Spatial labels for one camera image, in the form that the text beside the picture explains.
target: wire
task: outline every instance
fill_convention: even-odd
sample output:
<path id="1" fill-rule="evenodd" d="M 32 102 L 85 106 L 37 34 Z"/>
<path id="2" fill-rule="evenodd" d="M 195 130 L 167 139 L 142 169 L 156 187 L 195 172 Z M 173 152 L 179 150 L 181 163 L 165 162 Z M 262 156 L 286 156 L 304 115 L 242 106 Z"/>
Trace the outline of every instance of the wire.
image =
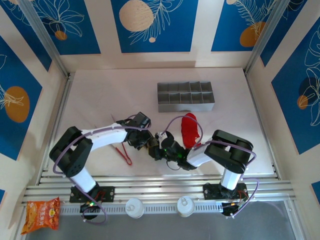
<path id="1" fill-rule="evenodd" d="M 251 201 L 251 199 L 255 196 L 257 190 L 258 190 L 258 187 L 259 187 L 259 179 L 258 178 L 254 178 L 254 177 L 247 177 L 247 178 L 244 178 L 243 180 L 256 180 L 256 187 L 253 191 L 253 193 L 251 194 L 251 196 L 248 198 L 248 200 L 243 204 L 243 206 L 241 208 L 239 208 L 232 216 L 227 216 L 227 218 L 234 218 L 235 216 L 237 216 L 241 211 L 242 209 L 245 208 L 245 206 L 247 206 L 247 204 Z"/>
<path id="2" fill-rule="evenodd" d="M 238 192 L 238 194 L 240 195 L 240 200 L 239 200 L 239 202 L 240 202 L 241 199 L 242 199 L 241 191 L 237 191 L 237 192 Z"/>
<path id="3" fill-rule="evenodd" d="M 244 195 L 245 195 L 247 198 L 249 198 L 248 194 L 247 194 L 245 191 L 239 190 L 238 192 L 244 193 Z"/>
<path id="4" fill-rule="evenodd" d="M 168 168 L 170 168 L 171 170 L 173 170 L 173 171 L 178 171 L 181 167 L 179 167 L 178 169 L 173 169 L 173 168 L 171 168 L 171 167 L 169 167 L 169 164 L 168 164 L 168 160 L 166 161 L 166 165 L 168 166 Z"/>
<path id="5" fill-rule="evenodd" d="M 95 131 L 92 131 L 92 132 L 87 132 L 79 137 L 77 137 L 75 140 L 73 140 L 61 153 L 60 155 L 58 156 L 58 158 L 56 159 L 56 161 L 54 162 L 54 165 L 53 165 L 53 172 L 55 174 L 58 174 L 58 175 L 64 175 L 64 173 L 62 171 L 57 171 L 56 168 L 59 164 L 59 162 L 61 161 L 62 157 L 66 154 L 66 152 L 71 149 L 71 147 L 77 143 L 79 140 L 81 140 L 82 138 L 85 138 L 87 136 L 92 136 L 92 135 L 95 135 L 95 134 L 99 134 L 99 133 L 103 133 L 103 132 L 106 132 L 106 131 L 109 131 L 109 130 L 120 130 L 120 129 L 134 129 L 134 130 L 140 130 L 140 131 L 145 131 L 145 130 L 148 130 L 150 128 L 149 127 L 146 127 L 146 128 L 141 128 L 141 127 L 135 127 L 135 126 L 115 126 L 115 127 L 104 127 L 104 128 L 101 128 L 101 129 L 97 129 Z M 93 224 L 93 225 L 100 225 L 100 224 L 104 224 L 106 221 L 107 221 L 107 212 L 106 210 L 102 207 L 102 205 L 100 205 L 100 203 L 98 203 L 96 200 L 94 200 L 91 196 L 89 196 L 86 192 L 84 192 L 81 187 L 79 187 L 71 178 L 68 177 L 68 179 L 74 184 L 74 186 L 83 194 L 85 195 L 88 199 L 90 199 L 92 202 L 94 202 L 104 213 L 104 221 L 102 222 L 93 222 L 93 221 L 86 221 L 87 223 L 90 223 L 90 224 Z"/>
<path id="6" fill-rule="evenodd" d="M 254 153 L 253 151 L 249 150 L 249 149 L 246 149 L 246 148 L 244 148 L 242 146 L 238 146 L 238 145 L 231 144 L 231 143 L 228 143 L 228 142 L 217 141 L 217 140 L 207 141 L 205 144 L 196 147 L 194 150 L 197 150 L 198 148 L 203 147 L 203 146 L 205 146 L 207 144 L 211 144 L 211 143 L 213 143 L 213 144 L 221 144 L 221 145 L 224 145 L 224 146 L 230 146 L 231 148 L 239 149 L 239 150 L 242 150 L 242 151 L 244 151 L 246 153 L 249 153 L 249 154 L 253 155 L 252 159 L 248 161 L 246 166 L 251 164 L 257 158 L 257 154 Z M 257 192 L 258 187 L 259 187 L 259 179 L 252 178 L 252 177 L 243 178 L 243 180 L 249 180 L 249 179 L 256 180 L 256 187 L 255 187 L 253 193 L 251 194 L 251 196 L 248 198 L 248 200 L 243 204 L 243 206 L 241 208 L 239 208 L 232 216 L 228 216 L 227 218 L 234 218 L 236 215 L 238 215 L 238 213 L 240 213 L 240 211 L 242 211 L 242 209 L 250 202 L 250 200 L 254 197 L 255 193 Z"/>
<path id="7" fill-rule="evenodd" d="M 204 136 L 204 131 L 203 131 L 200 123 L 198 123 L 197 120 L 195 120 L 194 118 L 192 118 L 192 117 L 190 117 L 190 116 L 186 116 L 186 115 L 176 116 L 175 118 L 173 118 L 173 119 L 169 122 L 169 124 L 166 126 L 165 130 L 161 133 L 161 135 L 163 135 L 163 134 L 168 130 L 168 128 L 170 127 L 170 125 L 172 124 L 172 122 L 173 122 L 174 120 L 179 119 L 179 118 L 188 118 L 188 119 L 191 119 L 192 121 L 194 121 L 194 122 L 199 126 L 200 131 L 201 131 L 201 136 L 200 136 L 199 140 L 195 143 L 195 145 L 194 145 L 193 147 L 195 147 L 195 146 L 197 146 L 199 143 L 201 143 L 202 137 Z"/>
<path id="8" fill-rule="evenodd" d="M 108 219 L 108 214 L 106 212 L 106 210 L 104 209 L 104 207 L 98 203 L 93 197 L 91 197 L 89 194 L 87 194 L 85 191 L 83 191 L 81 189 L 80 186 L 78 186 L 71 178 L 68 177 L 68 179 L 70 180 L 70 182 L 72 182 L 74 184 L 74 186 L 83 194 L 85 195 L 90 201 L 94 202 L 103 212 L 104 214 L 104 220 L 103 221 L 100 221 L 100 222 L 93 222 L 93 221 L 87 221 L 86 218 L 85 218 L 85 212 L 89 209 L 87 208 L 85 211 L 83 211 L 82 213 L 82 218 L 83 218 L 83 221 L 86 222 L 86 223 L 89 223 L 89 224 L 92 224 L 92 225 L 102 225 L 104 224 L 107 219 Z"/>
<path id="9" fill-rule="evenodd" d="M 198 148 L 200 147 L 203 147 L 207 144 L 221 144 L 221 145 L 224 145 L 224 146 L 230 146 L 231 148 L 235 148 L 235 149 L 239 149 L 239 150 L 242 150 L 248 154 L 251 154 L 253 155 L 253 157 L 251 158 L 251 160 L 248 161 L 248 163 L 246 164 L 246 167 L 249 166 L 249 164 L 251 164 L 256 158 L 257 158 L 257 154 L 249 149 L 246 149 L 245 147 L 242 147 L 242 146 L 238 146 L 238 145 L 235 145 L 235 144 L 232 144 L 232 143 L 228 143 L 228 142 L 224 142 L 224 141 L 218 141 L 218 140 L 210 140 L 210 141 L 207 141 L 205 142 L 204 144 L 200 145 L 200 146 L 197 146 L 194 148 L 194 150 L 197 150 Z"/>
<path id="10" fill-rule="evenodd" d="M 62 157 L 67 153 L 67 151 L 76 143 L 78 142 L 79 140 L 81 140 L 82 138 L 85 138 L 87 136 L 92 136 L 92 135 L 95 135 L 95 134 L 100 134 L 100 133 L 103 133 L 103 132 L 106 132 L 106 131 L 109 131 L 109 130 L 120 130 L 120 129 L 134 129 L 134 130 L 140 130 L 140 131 L 144 131 L 144 130 L 148 130 L 150 127 L 146 127 L 146 128 L 141 128 L 141 127 L 135 127 L 135 126 L 115 126 L 115 127 L 104 127 L 104 128 L 101 128 L 101 129 L 97 129 L 97 130 L 94 130 L 92 132 L 87 132 L 79 137 L 77 137 L 75 140 L 73 140 L 61 153 L 60 155 L 58 156 L 58 158 L 56 159 L 56 161 L 54 162 L 54 165 L 53 165 L 53 172 L 55 174 L 60 174 L 60 175 L 63 175 L 64 173 L 62 171 L 57 171 L 56 168 L 60 162 L 60 160 L 62 159 Z"/>

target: white cup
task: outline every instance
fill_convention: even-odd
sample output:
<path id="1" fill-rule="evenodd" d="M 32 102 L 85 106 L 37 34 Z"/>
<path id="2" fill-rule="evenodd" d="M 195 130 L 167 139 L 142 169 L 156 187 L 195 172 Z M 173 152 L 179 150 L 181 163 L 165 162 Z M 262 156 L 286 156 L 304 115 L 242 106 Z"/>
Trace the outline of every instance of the white cup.
<path id="1" fill-rule="evenodd" d="M 195 203 L 189 196 L 180 197 L 177 204 L 177 210 L 181 217 L 189 217 L 195 211 Z"/>
<path id="2" fill-rule="evenodd" d="M 138 219 L 145 213 L 144 204 L 138 198 L 130 198 L 125 204 L 125 212 L 130 217 Z"/>

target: black cable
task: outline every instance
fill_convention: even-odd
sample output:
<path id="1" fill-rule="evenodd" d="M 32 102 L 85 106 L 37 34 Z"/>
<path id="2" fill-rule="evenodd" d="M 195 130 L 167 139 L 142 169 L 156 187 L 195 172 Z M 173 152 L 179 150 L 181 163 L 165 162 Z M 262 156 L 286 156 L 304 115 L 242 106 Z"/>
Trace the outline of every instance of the black cable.
<path id="1" fill-rule="evenodd" d="M 166 161 L 166 165 L 168 166 L 168 168 L 170 168 L 170 169 L 173 170 L 173 171 L 178 171 L 178 170 L 180 170 L 181 167 L 179 167 L 178 169 L 173 169 L 173 168 L 169 167 L 168 162 L 169 162 L 169 161 L 167 160 L 167 161 Z"/>

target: robotic arm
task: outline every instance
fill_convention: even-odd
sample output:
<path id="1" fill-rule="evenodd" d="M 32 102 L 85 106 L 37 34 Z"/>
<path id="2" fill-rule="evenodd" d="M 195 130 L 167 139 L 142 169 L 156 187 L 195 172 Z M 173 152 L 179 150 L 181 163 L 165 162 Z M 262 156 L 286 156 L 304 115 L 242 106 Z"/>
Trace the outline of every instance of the robotic arm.
<path id="1" fill-rule="evenodd" d="M 95 149 L 122 142 L 128 142 L 137 150 L 146 146 L 154 160 L 165 159 L 177 162 L 178 166 L 187 171 L 194 170 L 206 162 L 216 161 L 225 168 L 223 176 L 219 184 L 207 183 L 203 186 L 204 198 L 206 200 L 240 198 L 238 192 L 244 191 L 246 185 L 238 181 L 249 163 L 253 149 L 252 143 L 225 131 L 216 130 L 205 145 L 185 149 L 168 131 L 152 136 L 148 131 L 150 125 L 151 120 L 139 112 L 133 119 L 116 121 L 107 127 L 91 130 L 79 130 L 75 126 L 68 128 L 52 148 L 49 157 L 54 162 L 58 162 L 55 164 L 77 186 L 71 188 L 70 202 L 85 203 L 81 206 L 81 212 L 91 207 L 88 205 L 86 195 L 97 202 L 113 202 L 115 188 L 99 186 L 85 168 L 85 164 L 90 152 Z M 66 148 L 79 137 L 81 139 L 67 150 Z"/>
<path id="2" fill-rule="evenodd" d="M 66 177 L 76 183 L 85 193 L 90 193 L 94 188 L 99 188 L 98 183 L 85 167 L 90 152 L 109 144 L 122 142 L 128 142 L 130 146 L 140 150 L 152 135 L 148 130 L 132 129 L 131 127 L 143 129 L 150 124 L 151 120 L 142 112 L 139 112 L 133 119 L 120 120 L 107 127 L 79 130 L 72 126 L 66 130 L 53 147 L 49 157 L 56 162 L 63 150 L 72 141 L 81 135 L 95 133 L 76 142 L 74 147 L 67 150 L 66 154 L 62 156 L 57 165 Z"/>

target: red toy pepper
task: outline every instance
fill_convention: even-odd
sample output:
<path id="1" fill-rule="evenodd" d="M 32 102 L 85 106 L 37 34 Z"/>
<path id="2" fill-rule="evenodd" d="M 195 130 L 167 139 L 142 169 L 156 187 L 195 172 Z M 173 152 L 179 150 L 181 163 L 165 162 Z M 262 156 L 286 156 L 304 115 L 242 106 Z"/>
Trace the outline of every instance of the red toy pepper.
<path id="1" fill-rule="evenodd" d="M 192 113 L 187 113 L 186 116 L 197 120 L 196 116 Z M 182 118 L 181 133 L 183 144 L 187 149 L 191 149 L 196 144 L 196 139 L 200 137 L 197 123 L 188 117 Z"/>

